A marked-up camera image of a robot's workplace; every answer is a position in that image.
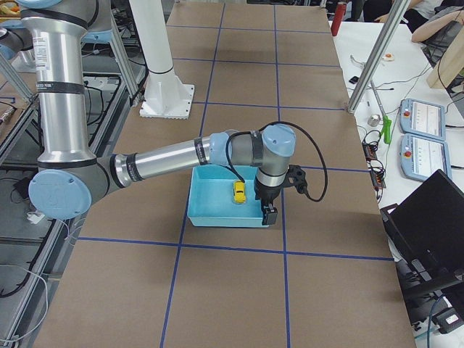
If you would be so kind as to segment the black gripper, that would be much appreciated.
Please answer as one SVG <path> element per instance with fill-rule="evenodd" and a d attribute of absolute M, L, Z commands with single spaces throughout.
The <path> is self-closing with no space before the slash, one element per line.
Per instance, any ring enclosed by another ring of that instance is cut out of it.
<path fill-rule="evenodd" d="M 282 175 L 270 175 L 257 169 L 254 179 L 254 192 L 256 199 L 260 200 L 262 210 L 262 225 L 275 225 L 278 210 L 273 201 L 279 196 L 282 189 L 294 187 L 299 194 L 308 195 L 306 172 L 298 165 L 289 165 Z"/>

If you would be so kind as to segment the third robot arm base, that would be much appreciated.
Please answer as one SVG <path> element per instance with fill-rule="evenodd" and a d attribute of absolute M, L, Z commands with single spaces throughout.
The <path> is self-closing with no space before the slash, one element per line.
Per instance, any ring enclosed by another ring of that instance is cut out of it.
<path fill-rule="evenodd" d="M 1 23 L 1 55 L 12 62 L 16 71 L 36 71 L 32 35 L 20 20 Z"/>

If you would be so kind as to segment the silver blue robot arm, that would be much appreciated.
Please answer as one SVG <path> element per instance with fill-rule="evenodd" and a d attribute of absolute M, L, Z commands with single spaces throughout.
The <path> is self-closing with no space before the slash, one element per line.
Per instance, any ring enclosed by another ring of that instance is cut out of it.
<path fill-rule="evenodd" d="M 290 164 L 297 140 L 291 123 L 227 130 L 142 153 L 118 154 L 111 143 L 91 150 L 81 44 L 91 29 L 111 25 L 110 2 L 21 1 L 20 15 L 32 35 L 43 141 L 28 196 L 48 218 L 76 218 L 133 183 L 202 165 L 255 167 L 254 192 L 266 225 L 276 220 L 274 201 L 284 188 L 307 194 L 304 170 Z"/>

